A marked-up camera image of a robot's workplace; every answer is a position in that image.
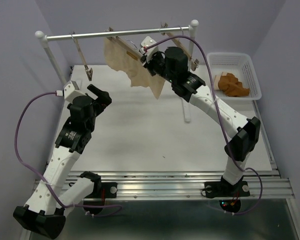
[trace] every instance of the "beige cloth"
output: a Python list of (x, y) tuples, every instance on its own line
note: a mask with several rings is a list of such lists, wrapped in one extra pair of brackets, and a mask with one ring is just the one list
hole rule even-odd
[(165, 80), (158, 76), (151, 76), (141, 62), (127, 54), (115, 41), (104, 38), (104, 58), (106, 64), (115, 71), (123, 71), (131, 80), (131, 87), (150, 87), (154, 97), (159, 98)]

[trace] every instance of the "brown cloth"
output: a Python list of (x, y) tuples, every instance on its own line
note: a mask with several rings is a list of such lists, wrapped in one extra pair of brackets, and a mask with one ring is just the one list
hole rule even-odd
[(242, 82), (235, 75), (228, 72), (215, 76), (214, 89), (223, 91), (229, 97), (245, 97), (250, 93), (249, 88), (244, 88)]
[(141, 62), (131, 57), (115, 41), (104, 38), (104, 58), (106, 64), (115, 71), (123, 71), (131, 80), (131, 87), (150, 87), (154, 97), (159, 98), (165, 80), (159, 75), (151, 76)]

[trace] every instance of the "screw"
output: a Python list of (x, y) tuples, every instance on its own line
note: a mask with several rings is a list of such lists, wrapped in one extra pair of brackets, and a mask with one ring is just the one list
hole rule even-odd
[(115, 194), (117, 192), (117, 188), (115, 186), (112, 186), (110, 188), (110, 193)]
[(243, 185), (242, 186), (242, 190), (244, 191), (244, 192), (249, 192), (249, 187), (248, 187), (248, 185)]
[(205, 187), (205, 191), (207, 192), (207, 193), (211, 193), (212, 192), (212, 190), (210, 190), (212, 187), (211, 186), (206, 186)]

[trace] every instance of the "cable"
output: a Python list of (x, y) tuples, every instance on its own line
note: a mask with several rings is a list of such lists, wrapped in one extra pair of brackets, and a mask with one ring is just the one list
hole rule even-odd
[(118, 208), (118, 210), (108, 213), (108, 214), (104, 214), (104, 215), (96, 215), (96, 217), (107, 217), (107, 216), (111, 216), (114, 215), (116, 213), (118, 213), (119, 211), (122, 210), (122, 205), (119, 204), (114, 204), (114, 205), (105, 205), (105, 206), (95, 206), (95, 205), (83, 205), (83, 204), (71, 204), (71, 205), (64, 205), (60, 199), (58, 198), (57, 194), (55, 193), (55, 191), (52, 189), (52, 187), (49, 185), (47, 179), (38, 171), (36, 170), (34, 167), (30, 166), (29, 164), (27, 164), (26, 162), (24, 162), (19, 154), (19, 150), (18, 150), (18, 134), (19, 134), (19, 128), (22, 122), (22, 119), (27, 111), (27, 109), (29, 108), (29, 106), (38, 98), (41, 98), (43, 96), (46, 95), (56, 95), (57, 92), (56, 91), (52, 91), (52, 92), (46, 92), (46, 93), (42, 93), (34, 98), (32, 98), (27, 105), (25, 106), (25, 108), (23, 109), (20, 118), (18, 120), (18, 123), (16, 125), (16, 129), (15, 129), (15, 135), (14, 135), (14, 151), (15, 151), (15, 155), (16, 158), (19, 160), (19, 162), (25, 166), (27, 169), (30, 169), (33, 173), (35, 173), (43, 182), (47, 183), (46, 187), (48, 188), (48, 190), (50, 191), (51, 195), (53, 196), (53, 198), (56, 200), (56, 202), (63, 208), (67, 209), (67, 208), (72, 208), (72, 207), (78, 207), (78, 208), (94, 208), (94, 209), (106, 209), (106, 208)]
[(230, 205), (233, 206), (236, 204), (236, 202), (238, 201), (240, 197), (240, 194), (239, 194), (239, 191), (236, 193), (236, 195), (232, 198), (231, 202), (230, 202)]
[(223, 134), (223, 137), (224, 137), (224, 140), (225, 140), (225, 143), (226, 143), (226, 146), (228, 148), (228, 151), (229, 151), (229, 154), (230, 154), (230, 158), (232, 159), (234, 165), (241, 171), (241, 172), (245, 172), (246, 170), (251, 170), (253, 171), (256, 176), (258, 177), (259, 181), (260, 181), (260, 195), (259, 195), (259, 198), (256, 202), (256, 204), (251, 207), (250, 209), (248, 209), (247, 211), (243, 211), (243, 212), (238, 212), (238, 213), (234, 213), (235, 215), (243, 215), (243, 214), (246, 214), (250, 211), (252, 211), (260, 202), (261, 200), (261, 197), (262, 197), (262, 193), (263, 193), (263, 184), (262, 184), (262, 180), (261, 180), (261, 177), (260, 175), (258, 174), (258, 172), (256, 170), (254, 170), (253, 168), (251, 167), (247, 167), (246, 169), (242, 169), (236, 162), (235, 158), (234, 158), (234, 155), (231, 151), (231, 148), (230, 148), (230, 145), (229, 145), (229, 141), (228, 141), (228, 138), (227, 138), (227, 134), (226, 134), (226, 130), (225, 130), (225, 127), (224, 127), (224, 123), (222, 121), (222, 118), (221, 118), (221, 114), (220, 114), (220, 110), (219, 110), (219, 105), (218, 105), (218, 101), (216, 100), (217, 97), (216, 97), (216, 91), (215, 89), (213, 88), (213, 85), (214, 85), (214, 81), (213, 81), (213, 78), (212, 78), (212, 73), (211, 73), (211, 69), (210, 69), (210, 66), (209, 66), (209, 63), (208, 63), (208, 60), (207, 60), (207, 57), (206, 57), (206, 54), (204, 53), (204, 50), (202, 49), (202, 47), (199, 45), (199, 43), (197, 41), (195, 41), (194, 39), (192, 39), (191, 37), (189, 36), (184, 36), (184, 35), (176, 35), (176, 36), (172, 36), (172, 37), (168, 37), (168, 38), (165, 38), (161, 41), (158, 41), (156, 42), (155, 44), (151, 45), (151, 46), (148, 46), (148, 47), (144, 47), (144, 50), (147, 51), (151, 48), (154, 48), (166, 41), (169, 41), (169, 40), (172, 40), (172, 39), (177, 39), (177, 38), (182, 38), (182, 39), (188, 39), (190, 41), (192, 41), (200, 50), (202, 56), (203, 56), (203, 59), (204, 59), (204, 62), (206, 64), (206, 68), (208, 70), (208, 74), (209, 74), (209, 80), (210, 80), (210, 84), (211, 84), (211, 92), (212, 92), (212, 97), (213, 97), (213, 101), (214, 101), (214, 105), (215, 105), (215, 109), (216, 109), (216, 114), (217, 114), (217, 117), (218, 117), (218, 120), (219, 120), (219, 123), (220, 123), (220, 128), (221, 128), (221, 131), (222, 131), (222, 134)]

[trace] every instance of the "rack leg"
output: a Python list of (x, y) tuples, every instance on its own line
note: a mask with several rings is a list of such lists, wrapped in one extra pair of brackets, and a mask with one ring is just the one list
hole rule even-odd
[[(196, 37), (198, 25), (199, 25), (199, 22), (197, 20), (192, 20), (189, 25), (190, 38), (192, 38), (193, 40)], [(188, 71), (191, 70), (193, 51), (194, 51), (194, 43), (192, 41), (190, 41), (189, 42), (189, 54), (190, 54), (191, 58), (188, 61)], [(190, 104), (182, 99), (182, 107), (183, 107), (184, 121), (186, 123), (190, 123), (191, 122)]]
[(52, 64), (61, 83), (65, 85), (67, 83), (67, 80), (66, 80), (65, 76), (63, 75), (55, 56), (53, 55), (51, 49), (49, 48), (47, 36), (42, 31), (36, 31), (35, 36), (37, 39), (39, 39), (41, 46), (43, 47), (45, 53), (47, 54), (47, 56), (50, 60), (50, 63)]

